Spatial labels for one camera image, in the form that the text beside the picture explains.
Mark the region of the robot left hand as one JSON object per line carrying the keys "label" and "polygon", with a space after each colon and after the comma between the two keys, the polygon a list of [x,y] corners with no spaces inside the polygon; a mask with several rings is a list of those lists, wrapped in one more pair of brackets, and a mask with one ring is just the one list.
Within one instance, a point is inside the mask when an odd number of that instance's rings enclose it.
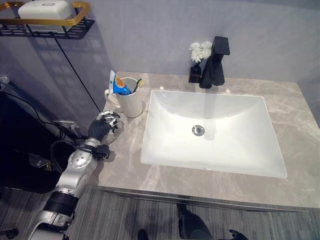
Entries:
{"label": "robot left hand", "polygon": [[118,129],[120,115],[112,110],[100,112],[88,129],[88,138],[101,142],[110,131]]}

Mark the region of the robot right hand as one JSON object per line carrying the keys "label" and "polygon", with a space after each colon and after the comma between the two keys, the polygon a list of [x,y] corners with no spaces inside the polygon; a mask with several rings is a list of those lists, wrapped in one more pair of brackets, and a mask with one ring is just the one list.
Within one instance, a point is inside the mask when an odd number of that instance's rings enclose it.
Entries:
{"label": "robot right hand", "polygon": [[241,232],[234,230],[234,229],[230,229],[229,232],[231,233],[231,240],[248,240],[248,238],[242,234]]}

